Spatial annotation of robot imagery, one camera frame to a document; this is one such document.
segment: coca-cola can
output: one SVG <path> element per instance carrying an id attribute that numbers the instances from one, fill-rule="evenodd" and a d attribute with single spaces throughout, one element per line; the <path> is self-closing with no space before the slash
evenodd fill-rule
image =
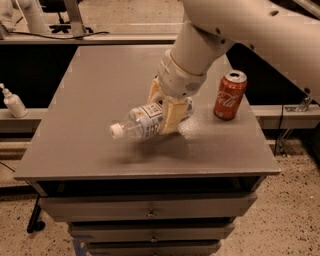
<path id="1" fill-rule="evenodd" d="M 231 70 L 221 79 L 213 113 L 222 120 L 235 118 L 244 92 L 247 76 L 239 70 Z"/>

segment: plastic bottle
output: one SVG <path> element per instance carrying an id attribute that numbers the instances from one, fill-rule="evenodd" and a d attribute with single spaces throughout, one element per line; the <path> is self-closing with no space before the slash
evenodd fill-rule
<path id="1" fill-rule="evenodd" d="M 191 98 L 187 98 L 186 101 L 188 110 L 181 121 L 188 119 L 194 112 Z M 162 120 L 161 103 L 151 103 L 131 109 L 122 122 L 110 126 L 110 133 L 114 139 L 124 137 L 144 139 L 159 132 Z"/>
<path id="2" fill-rule="evenodd" d="M 12 94 L 8 89 L 4 88 L 3 84 L 0 84 L 0 88 L 2 88 L 2 93 L 5 97 L 3 102 L 10 110 L 12 115 L 16 118 L 26 116 L 28 114 L 28 110 L 21 101 L 20 97 L 16 94 Z"/>

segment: black cable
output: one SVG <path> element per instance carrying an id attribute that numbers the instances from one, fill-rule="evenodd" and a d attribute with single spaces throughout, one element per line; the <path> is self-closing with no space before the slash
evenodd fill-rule
<path id="1" fill-rule="evenodd" d="M 276 141 L 275 141 L 275 144 L 274 144 L 274 151 L 273 151 L 274 156 L 277 154 L 279 136 L 281 135 L 281 125 L 282 125 L 282 121 L 283 121 L 283 109 L 284 109 L 284 102 L 282 103 L 281 116 L 280 116 L 280 120 L 279 120 L 279 127 L 278 127 L 279 134 L 278 134 Z"/>
<path id="2" fill-rule="evenodd" d="M 28 32 L 8 32 L 8 33 L 10 35 L 17 34 L 17 35 L 26 35 L 26 36 L 37 36 L 37 37 L 42 37 L 42 38 L 47 38 L 47 39 L 57 39 L 57 40 L 83 39 L 85 37 L 95 36 L 95 35 L 99 35 L 99 34 L 109 34 L 108 31 L 100 31 L 100 32 L 95 32 L 95 33 L 91 33 L 91 34 L 86 34 L 86 35 L 83 35 L 83 36 L 54 37 L 54 36 L 46 36 L 46 35 L 35 34 L 35 33 L 28 33 Z"/>
<path id="3" fill-rule="evenodd" d="M 279 126 L 278 126 L 278 136 L 276 138 L 275 141 L 275 145 L 274 145 L 274 151 L 273 151 L 273 155 L 275 156 L 277 154 L 277 148 L 278 148 L 278 144 L 279 144 L 279 137 L 281 135 L 281 126 L 282 126 L 282 122 L 283 122 L 283 112 L 284 112 L 284 105 L 286 103 L 287 100 L 287 94 L 288 94 L 288 85 L 286 85 L 285 87 L 285 91 L 283 93 L 283 98 L 282 98 L 282 108 L 281 108 L 281 116 L 280 116 L 280 120 L 279 120 Z"/>
<path id="4" fill-rule="evenodd" d="M 16 170 L 15 170 L 15 169 L 11 168 L 10 166 L 6 165 L 5 163 L 0 162 L 0 164 L 2 164 L 3 166 L 7 167 L 10 171 L 12 171 L 12 172 L 16 172 Z"/>

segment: table top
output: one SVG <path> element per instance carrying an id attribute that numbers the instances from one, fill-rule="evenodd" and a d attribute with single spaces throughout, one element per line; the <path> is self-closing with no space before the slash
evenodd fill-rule
<path id="1" fill-rule="evenodd" d="M 78 48 L 32 143 L 18 180 L 85 180 L 256 176 L 278 164 L 246 98 L 234 120 L 212 109 L 225 56 L 210 68 L 196 111 L 178 132 L 146 141 L 113 140 L 109 126 L 146 103 L 158 63 L 170 45 Z"/>

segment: drawer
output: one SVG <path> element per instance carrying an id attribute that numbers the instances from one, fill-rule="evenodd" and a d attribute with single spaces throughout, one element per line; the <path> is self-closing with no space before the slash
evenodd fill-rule
<path id="1" fill-rule="evenodd" d="M 88 244 L 92 256 L 210 256 L 221 247 L 219 241 Z"/>
<path id="2" fill-rule="evenodd" d="M 220 240 L 234 229 L 233 223 L 211 220 L 135 221 L 113 223 L 70 224 L 71 236 L 85 243 L 92 242 L 162 242 L 173 240 Z"/>
<path id="3" fill-rule="evenodd" d="M 40 206 L 62 222 L 213 218 L 242 216 L 256 198 L 254 192 L 42 198 Z"/>

